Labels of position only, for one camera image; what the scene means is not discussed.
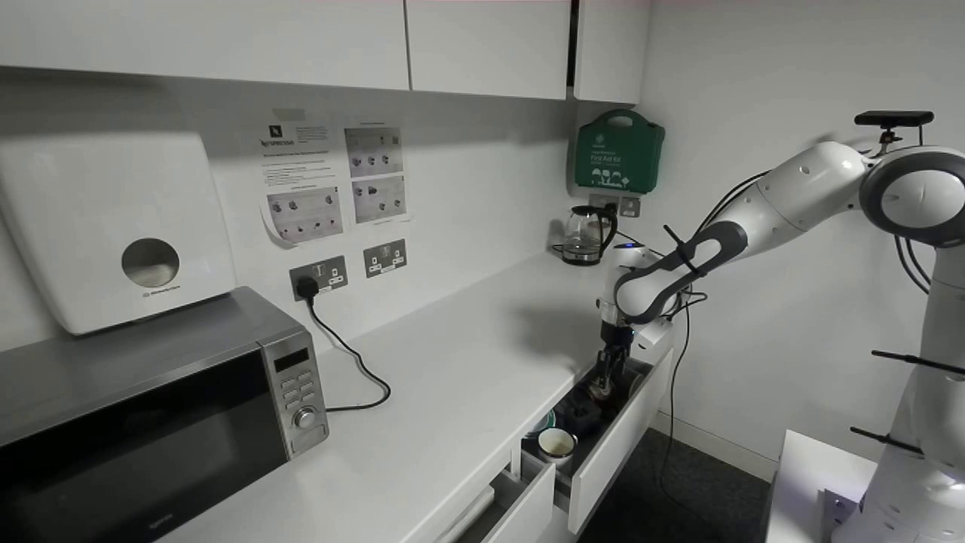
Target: open drawer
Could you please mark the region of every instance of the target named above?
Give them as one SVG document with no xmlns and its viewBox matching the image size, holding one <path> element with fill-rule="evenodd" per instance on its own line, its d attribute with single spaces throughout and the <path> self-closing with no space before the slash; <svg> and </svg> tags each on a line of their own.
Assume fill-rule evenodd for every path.
<svg viewBox="0 0 965 543">
<path fill-rule="evenodd" d="M 604 490 L 655 422 L 669 390 L 671 359 L 676 350 L 662 353 L 657 366 L 626 367 L 621 383 L 623 391 L 613 405 L 600 408 L 600 414 L 584 408 L 584 390 L 597 378 L 590 372 L 549 416 L 549 425 L 578 433 L 578 446 L 566 465 L 559 465 L 555 483 L 555 503 L 563 508 L 571 535 L 582 535 Z M 535 437 L 537 430 L 521 446 L 531 454 L 541 454 Z"/>
<path fill-rule="evenodd" d="M 519 474 L 504 471 L 454 524 L 454 543 L 541 543 L 553 527 L 555 465 L 521 453 Z"/>
</svg>

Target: white cabinet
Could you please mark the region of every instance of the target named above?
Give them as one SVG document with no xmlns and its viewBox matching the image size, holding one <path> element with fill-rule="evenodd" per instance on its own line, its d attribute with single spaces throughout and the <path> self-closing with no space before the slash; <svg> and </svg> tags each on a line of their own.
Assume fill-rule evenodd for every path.
<svg viewBox="0 0 965 543">
<path fill-rule="evenodd" d="M 0 66 L 404 91 L 404 0 L 2 0 Z"/>
<path fill-rule="evenodd" d="M 571 0 L 407 0 L 413 91 L 566 95 Z"/>
<path fill-rule="evenodd" d="M 640 101 L 652 0 L 582 0 L 574 95 Z"/>
</svg>

